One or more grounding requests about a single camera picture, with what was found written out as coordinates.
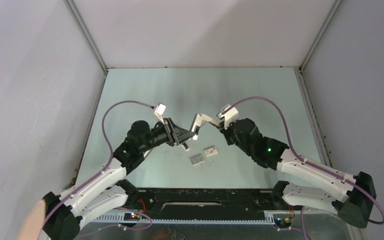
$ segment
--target skin-colored object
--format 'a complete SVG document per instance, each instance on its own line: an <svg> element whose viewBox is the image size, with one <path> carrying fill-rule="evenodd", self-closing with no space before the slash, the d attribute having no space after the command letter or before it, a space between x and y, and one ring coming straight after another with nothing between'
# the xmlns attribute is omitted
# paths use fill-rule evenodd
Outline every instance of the skin-colored object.
<svg viewBox="0 0 384 240"><path fill-rule="evenodd" d="M37 240L42 231L42 225L45 221L46 204L40 200L31 209L25 218L21 230L18 234L18 240Z"/></svg>

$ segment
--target orange wire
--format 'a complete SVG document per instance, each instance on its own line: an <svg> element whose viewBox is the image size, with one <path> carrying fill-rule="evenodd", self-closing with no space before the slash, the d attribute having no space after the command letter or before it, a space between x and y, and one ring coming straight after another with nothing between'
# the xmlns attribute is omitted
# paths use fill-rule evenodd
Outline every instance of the orange wire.
<svg viewBox="0 0 384 240"><path fill-rule="evenodd" d="M294 207L293 206L289 206L289 217L290 218L295 218L295 211L294 211Z"/></svg>
<svg viewBox="0 0 384 240"><path fill-rule="evenodd" d="M142 213L145 213L145 202L142 200L142 199L139 199L137 200L139 203L142 203L142 207L143 207L143 210L142 210Z"/></svg>

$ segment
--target small white block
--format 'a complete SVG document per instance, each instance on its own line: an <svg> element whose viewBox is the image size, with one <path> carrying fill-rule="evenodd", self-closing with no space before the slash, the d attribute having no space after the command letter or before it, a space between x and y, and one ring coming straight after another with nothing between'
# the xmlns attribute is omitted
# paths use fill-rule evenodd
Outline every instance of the small white block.
<svg viewBox="0 0 384 240"><path fill-rule="evenodd" d="M158 103L158 105L155 108L154 113L156 113L158 115L163 115L165 110L166 110L166 105L164 105L162 103Z"/></svg>
<svg viewBox="0 0 384 240"><path fill-rule="evenodd" d="M217 151L217 148L215 146L212 146L212 147L204 150L204 153L205 153L205 156L207 158L209 158L211 156L217 155L219 152Z"/></svg>
<svg viewBox="0 0 384 240"><path fill-rule="evenodd" d="M192 163L193 166L197 165L197 164L200 164L200 163L203 163L204 162L203 155L199 154L199 155L191 157L190 158L190 162Z"/></svg>

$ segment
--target white wall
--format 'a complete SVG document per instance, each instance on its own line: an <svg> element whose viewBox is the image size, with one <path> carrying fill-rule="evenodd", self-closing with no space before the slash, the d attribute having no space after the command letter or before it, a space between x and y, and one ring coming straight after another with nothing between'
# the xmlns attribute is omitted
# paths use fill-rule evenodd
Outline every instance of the white wall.
<svg viewBox="0 0 384 240"><path fill-rule="evenodd" d="M0 0L0 240L71 181L102 78L62 0Z"/></svg>
<svg viewBox="0 0 384 240"><path fill-rule="evenodd" d="M335 0L75 0L110 68L298 66Z"/></svg>
<svg viewBox="0 0 384 240"><path fill-rule="evenodd" d="M371 174L384 208L384 0L345 1L304 76L334 166ZM384 225L366 232L384 239Z"/></svg>

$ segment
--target light green table surface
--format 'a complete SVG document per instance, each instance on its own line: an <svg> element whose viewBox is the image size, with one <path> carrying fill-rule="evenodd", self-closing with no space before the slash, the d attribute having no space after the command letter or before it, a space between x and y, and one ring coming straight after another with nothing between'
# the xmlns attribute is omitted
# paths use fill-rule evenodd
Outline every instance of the light green table surface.
<svg viewBox="0 0 384 240"><path fill-rule="evenodd" d="M320 161L310 122L293 68L134 68L110 69L86 145L77 182L83 181L109 157L101 131L105 111L114 103L137 100L151 105L167 105L164 117L189 129L196 113L216 118L220 108L240 99L264 96L282 109L297 151ZM237 107L241 118L250 118L264 136L287 142L278 112L269 103L252 100ZM133 122L156 119L149 108L122 104L108 115L106 132L116 149ZM127 179L136 187L155 188L272 188L278 180L310 184L286 173L258 166L236 146L228 146L214 127L206 124L190 151L162 145ZM218 155L192 166L190 157L216 146Z"/></svg>

